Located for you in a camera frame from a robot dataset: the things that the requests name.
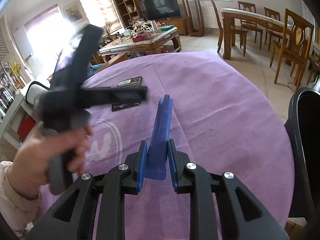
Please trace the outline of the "person's left forearm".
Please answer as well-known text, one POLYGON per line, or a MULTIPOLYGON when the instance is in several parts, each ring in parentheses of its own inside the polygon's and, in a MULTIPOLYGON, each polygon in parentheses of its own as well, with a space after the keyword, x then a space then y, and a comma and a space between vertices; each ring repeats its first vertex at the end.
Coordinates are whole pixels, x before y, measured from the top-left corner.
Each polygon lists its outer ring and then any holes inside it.
POLYGON ((1 214, 13 230, 18 239, 25 239, 30 228, 28 224, 33 222, 41 206, 41 194, 37 198, 27 199, 20 196, 11 186, 7 178, 7 172, 13 162, 1 162, 1 214))

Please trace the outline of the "person's left hand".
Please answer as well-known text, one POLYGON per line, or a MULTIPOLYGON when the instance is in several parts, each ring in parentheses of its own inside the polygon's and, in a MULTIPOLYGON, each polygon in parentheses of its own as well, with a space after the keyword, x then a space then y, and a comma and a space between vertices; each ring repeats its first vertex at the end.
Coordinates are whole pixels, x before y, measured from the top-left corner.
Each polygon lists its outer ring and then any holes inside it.
POLYGON ((48 183, 46 172, 50 159, 69 150, 75 150, 75 157, 67 165, 67 170, 81 175, 85 153, 89 150, 88 137, 91 135, 90 125, 46 137, 42 135, 40 127, 33 129, 8 170, 10 185, 26 199, 37 198, 40 187, 48 183))

